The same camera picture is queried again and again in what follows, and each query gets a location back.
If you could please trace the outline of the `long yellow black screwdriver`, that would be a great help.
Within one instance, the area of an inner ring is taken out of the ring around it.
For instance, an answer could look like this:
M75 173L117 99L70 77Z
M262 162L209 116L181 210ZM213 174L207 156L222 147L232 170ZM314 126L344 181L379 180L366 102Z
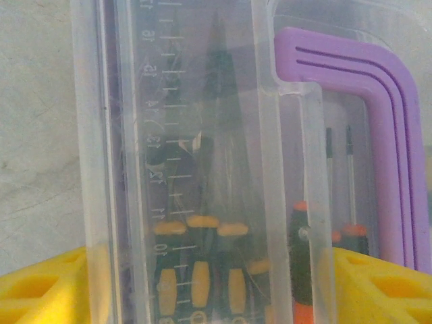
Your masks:
M248 288L244 245L248 226L223 222L217 228L219 307L224 324L248 324Z

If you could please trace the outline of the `clear tool box lid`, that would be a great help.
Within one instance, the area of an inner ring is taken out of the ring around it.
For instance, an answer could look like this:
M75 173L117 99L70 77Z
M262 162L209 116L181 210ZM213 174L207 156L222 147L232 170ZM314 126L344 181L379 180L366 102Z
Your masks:
M109 324L157 324L153 230L160 221L186 226L175 324L191 324L192 215L248 226L248 324L248 266L263 259L275 324L294 324L289 228L300 200L314 324L338 324L333 249L348 250L348 125L357 222L367 228L367 256L387 261L365 102L315 82L281 80L274 38L284 28L378 45L407 67L418 91L430 243L432 0L70 3L86 247L109 249Z

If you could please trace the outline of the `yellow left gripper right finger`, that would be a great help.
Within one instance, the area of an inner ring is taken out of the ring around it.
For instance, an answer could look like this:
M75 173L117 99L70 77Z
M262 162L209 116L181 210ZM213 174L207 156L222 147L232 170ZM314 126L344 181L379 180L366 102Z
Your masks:
M337 324L432 324L432 275L333 249Z

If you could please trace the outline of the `short yellow black screwdriver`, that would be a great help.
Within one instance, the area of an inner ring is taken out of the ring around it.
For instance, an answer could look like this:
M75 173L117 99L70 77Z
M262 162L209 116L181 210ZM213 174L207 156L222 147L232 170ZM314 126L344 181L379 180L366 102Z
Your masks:
M252 324L275 324L269 268L268 259L253 261L248 266Z

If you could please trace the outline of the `orange black precision screwdriver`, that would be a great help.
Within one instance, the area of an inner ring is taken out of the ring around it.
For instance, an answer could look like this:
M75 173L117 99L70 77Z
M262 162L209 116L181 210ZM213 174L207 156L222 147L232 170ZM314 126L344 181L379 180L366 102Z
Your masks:
M304 200L294 203L289 228L294 324L314 324L308 213Z
M350 221L342 229L344 246L348 250L369 254L369 241L367 228L357 222L356 193L354 174L354 145L352 141L352 130L350 125L346 126L346 158L348 170L348 198L350 209Z

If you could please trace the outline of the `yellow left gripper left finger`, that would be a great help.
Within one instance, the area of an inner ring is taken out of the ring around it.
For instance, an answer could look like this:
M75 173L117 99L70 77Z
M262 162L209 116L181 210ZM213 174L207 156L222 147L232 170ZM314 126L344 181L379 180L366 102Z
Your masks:
M0 324L109 324L105 245L85 246L0 276Z

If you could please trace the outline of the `purple box carry handle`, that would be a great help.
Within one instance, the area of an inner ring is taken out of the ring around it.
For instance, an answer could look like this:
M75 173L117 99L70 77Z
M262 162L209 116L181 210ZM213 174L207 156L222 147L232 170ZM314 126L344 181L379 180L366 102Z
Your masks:
M284 28L275 69L286 82L315 82L360 97L368 110L381 258L432 273L419 95L407 67L371 43Z

